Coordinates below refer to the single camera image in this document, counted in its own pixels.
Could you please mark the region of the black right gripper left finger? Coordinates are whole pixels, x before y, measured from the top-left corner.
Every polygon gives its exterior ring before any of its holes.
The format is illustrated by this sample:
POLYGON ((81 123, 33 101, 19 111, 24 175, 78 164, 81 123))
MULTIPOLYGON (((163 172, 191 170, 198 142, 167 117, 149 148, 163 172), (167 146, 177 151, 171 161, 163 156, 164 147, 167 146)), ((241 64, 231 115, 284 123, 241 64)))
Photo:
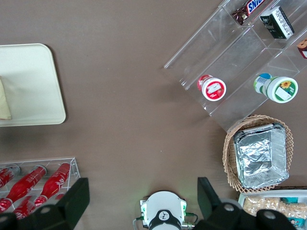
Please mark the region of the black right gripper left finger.
POLYGON ((88 178, 78 179, 56 203, 17 221, 17 230, 73 230, 90 202, 88 178))

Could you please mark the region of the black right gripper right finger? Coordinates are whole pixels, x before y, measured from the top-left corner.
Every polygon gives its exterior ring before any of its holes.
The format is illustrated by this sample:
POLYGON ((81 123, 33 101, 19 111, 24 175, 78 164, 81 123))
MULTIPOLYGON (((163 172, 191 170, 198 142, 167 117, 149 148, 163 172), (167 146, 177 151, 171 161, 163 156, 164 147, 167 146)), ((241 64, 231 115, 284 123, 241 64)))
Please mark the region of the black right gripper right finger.
POLYGON ((197 180, 197 200, 203 215, 195 230, 257 230, 256 218, 231 202, 222 202, 208 178, 197 180))

